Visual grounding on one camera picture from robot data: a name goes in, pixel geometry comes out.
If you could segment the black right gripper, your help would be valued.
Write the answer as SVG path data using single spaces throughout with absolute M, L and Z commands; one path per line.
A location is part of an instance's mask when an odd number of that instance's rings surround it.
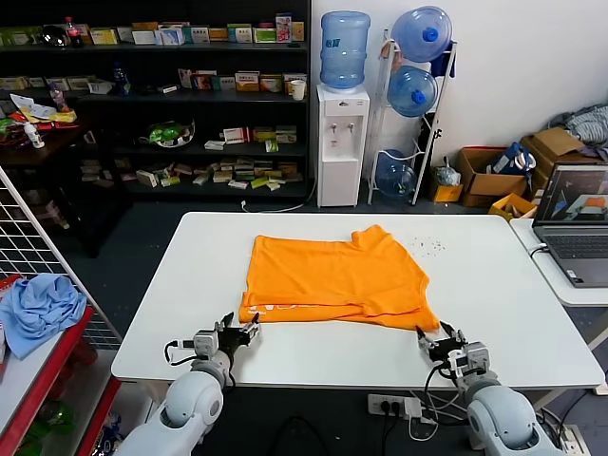
M 460 350 L 464 346 L 466 338 L 461 330 L 456 330 L 447 322 L 441 321 L 440 324 L 447 335 L 445 339 L 433 341 L 419 326 L 416 326 L 415 329 L 419 348 L 428 354 L 432 362 L 444 363 L 448 360 L 448 355 L 451 352 Z

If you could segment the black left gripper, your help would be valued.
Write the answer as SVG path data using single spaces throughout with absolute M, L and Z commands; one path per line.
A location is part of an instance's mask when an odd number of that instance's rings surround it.
M 234 319 L 234 313 L 226 314 L 218 323 L 218 349 L 225 353 L 229 359 L 233 359 L 235 352 L 241 346 L 248 346 L 257 336 L 259 331 L 259 313 L 241 328 L 230 328 Z

